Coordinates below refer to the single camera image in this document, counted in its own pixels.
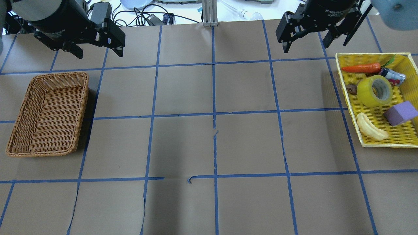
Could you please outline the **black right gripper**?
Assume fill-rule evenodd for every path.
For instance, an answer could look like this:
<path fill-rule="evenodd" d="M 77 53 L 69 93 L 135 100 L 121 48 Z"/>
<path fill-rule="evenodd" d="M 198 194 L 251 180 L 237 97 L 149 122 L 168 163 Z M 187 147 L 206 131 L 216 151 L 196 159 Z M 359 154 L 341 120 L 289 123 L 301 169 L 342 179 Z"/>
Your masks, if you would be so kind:
<path fill-rule="evenodd" d="M 284 53 L 291 45 L 309 33 L 327 31 L 323 44 L 331 44 L 342 35 L 346 36 L 343 46 L 352 39 L 360 25 L 373 8 L 370 3 L 362 13 L 362 0 L 306 0 L 295 12 L 284 12 L 276 37 L 282 43 Z"/>

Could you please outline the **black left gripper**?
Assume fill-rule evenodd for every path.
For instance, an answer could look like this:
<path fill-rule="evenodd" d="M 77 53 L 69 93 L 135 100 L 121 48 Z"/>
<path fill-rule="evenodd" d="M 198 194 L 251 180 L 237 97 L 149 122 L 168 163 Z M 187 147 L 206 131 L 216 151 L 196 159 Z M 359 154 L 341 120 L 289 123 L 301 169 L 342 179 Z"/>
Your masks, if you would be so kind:
<path fill-rule="evenodd" d="M 124 32 L 110 18 L 101 25 L 90 21 L 91 8 L 85 0 L 26 0 L 25 20 L 35 28 L 34 37 L 50 49 L 63 49 L 83 58 L 78 44 L 112 49 L 123 57 Z"/>

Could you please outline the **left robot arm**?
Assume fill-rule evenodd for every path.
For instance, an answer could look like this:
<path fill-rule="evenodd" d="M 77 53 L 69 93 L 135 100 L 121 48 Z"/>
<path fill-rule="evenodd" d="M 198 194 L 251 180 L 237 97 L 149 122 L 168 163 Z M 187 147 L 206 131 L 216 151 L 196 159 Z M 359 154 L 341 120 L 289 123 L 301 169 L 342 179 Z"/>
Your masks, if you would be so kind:
<path fill-rule="evenodd" d="M 91 44 L 123 56 L 126 35 L 111 19 L 112 6 L 108 2 L 94 3 L 88 9 L 85 0 L 2 0 L 1 30 L 11 18 L 11 11 L 53 51 L 63 50 L 81 59 L 83 49 L 79 45 Z"/>

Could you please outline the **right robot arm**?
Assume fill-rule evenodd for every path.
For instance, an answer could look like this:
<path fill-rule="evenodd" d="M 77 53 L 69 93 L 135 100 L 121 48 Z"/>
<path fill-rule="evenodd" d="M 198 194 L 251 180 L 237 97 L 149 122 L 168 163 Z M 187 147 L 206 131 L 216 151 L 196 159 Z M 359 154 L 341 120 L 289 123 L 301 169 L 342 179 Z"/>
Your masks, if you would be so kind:
<path fill-rule="evenodd" d="M 372 0 L 365 11 L 362 0 L 307 0 L 299 4 L 296 12 L 283 14 L 276 29 L 276 37 L 283 51 L 289 52 L 294 41 L 310 33 L 326 31 L 322 40 L 327 49 L 342 35 L 346 46 L 357 32 L 371 9 L 379 12 L 384 24 L 397 31 L 417 29 L 416 0 Z"/>

